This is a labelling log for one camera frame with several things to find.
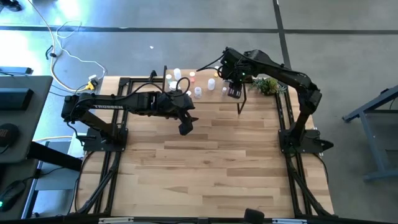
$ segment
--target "small container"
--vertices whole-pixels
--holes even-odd
[[[225,95],[225,93],[226,93],[226,87],[223,87],[223,89],[222,89],[222,91],[221,91],[221,94],[222,94],[222,95]]]
[[[201,98],[201,88],[200,87],[195,87],[195,98],[196,99]]]
[[[192,83],[194,83],[194,82],[195,82],[195,72],[190,72],[190,73],[189,73],[189,76],[190,76],[189,80],[190,80]]]
[[[177,86],[177,81],[172,81],[172,82],[170,83],[170,90],[175,91],[175,90],[177,89],[176,86]]]
[[[181,70],[179,68],[174,69],[174,79],[179,81],[181,78]]]
[[[214,80],[214,78],[209,79],[209,82],[207,83],[207,89],[214,90],[215,88],[216,88],[216,80]]]
[[[170,83],[173,81],[172,80],[173,79],[173,77],[170,75],[170,74],[167,74],[166,75],[166,80],[167,80],[167,83],[170,85]]]
[[[218,71],[216,71],[216,72],[214,73],[214,77],[215,77],[215,78],[218,78]]]

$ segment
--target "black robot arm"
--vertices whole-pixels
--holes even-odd
[[[181,121],[180,134],[186,135],[192,129],[192,118],[188,110],[193,110],[192,99],[181,90],[160,92],[148,91],[132,93],[128,96],[96,95],[82,93],[80,96],[66,96],[62,109],[65,122],[81,121],[91,129],[99,131],[104,141],[120,141],[120,131],[115,124],[105,123],[90,109],[126,110],[132,114],[161,116]]]
[[[273,62],[261,50],[252,50],[241,54],[235,49],[227,47],[223,53],[220,60],[222,66],[218,69],[218,75],[222,79],[230,81],[229,96],[240,97],[242,84],[259,74],[269,75],[296,89],[300,114],[289,130],[281,130],[279,133],[282,152],[322,152],[333,147],[332,143],[319,139],[319,131],[305,130],[305,123],[309,116],[317,110],[322,97],[316,84],[312,83],[306,74]]]

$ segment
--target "gray floor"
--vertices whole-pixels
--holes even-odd
[[[22,12],[0,12],[0,25],[42,26],[29,3],[21,2]],[[34,3],[51,25],[78,19],[90,27],[277,28],[272,0]],[[398,29],[395,0],[279,0],[279,5],[285,29]],[[341,117],[398,83],[398,36],[289,34],[286,39],[292,68],[307,73],[323,93],[314,120],[322,138],[335,143],[325,153],[335,213],[346,218],[396,222],[398,180],[363,182],[362,175],[374,171],[376,166],[359,120],[345,124]],[[44,52],[50,40],[48,32],[2,30],[0,62],[32,67],[37,75],[49,75]],[[102,63],[108,75],[146,75],[151,70],[160,73],[163,65],[198,68],[221,55],[226,46],[240,51],[261,49],[282,63],[278,34],[80,32],[65,42],[73,54]],[[59,58],[55,72],[75,88],[88,76],[101,74],[94,65],[65,55]],[[37,138],[72,134],[59,116],[61,107],[62,98],[50,95]],[[78,125],[78,130],[84,131],[85,127]]]

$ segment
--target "wooden tabletop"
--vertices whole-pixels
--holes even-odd
[[[105,77],[101,94],[116,93],[119,78]],[[289,91],[297,118],[297,93]],[[195,107],[190,112],[199,120],[186,136],[178,133],[179,121],[129,114],[129,137],[112,215],[242,218],[246,208],[253,208],[266,217],[293,217],[285,159],[277,138],[275,98],[248,90],[240,115],[236,105],[197,103]],[[96,110],[96,114],[111,121],[111,110]],[[309,119],[307,128],[311,127]],[[86,163],[79,206],[98,185],[103,157],[103,152],[96,152]],[[309,189],[333,213],[322,163],[311,154],[302,154],[302,158]],[[104,195],[103,207],[108,189]],[[304,211],[301,196],[299,201]]]
[[[224,82],[222,78],[218,77],[218,75],[215,76],[215,74],[217,74],[216,70],[208,69],[196,72],[196,70],[192,69],[181,69],[181,77],[190,78],[190,72],[195,72],[195,82],[191,83],[191,87],[189,88],[189,90],[192,92],[191,97],[194,103],[242,103],[244,101],[243,93],[242,97],[240,97],[239,99],[229,97],[227,96],[227,93],[222,94],[221,90],[223,89],[223,87],[226,87],[228,89],[229,83]],[[171,74],[174,81],[174,70],[166,70],[166,74]],[[214,90],[207,89],[207,83],[211,78],[216,81]],[[185,91],[188,86],[186,80],[180,81],[179,85],[182,91]],[[202,96],[199,99],[193,96],[195,87],[201,88]],[[168,85],[165,85],[165,90],[169,91]]]

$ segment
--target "small potted plant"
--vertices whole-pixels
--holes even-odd
[[[266,96],[273,95],[278,91],[282,91],[283,89],[278,84],[278,80],[275,78],[257,78],[253,80],[251,88],[256,87],[261,91],[262,94]]]

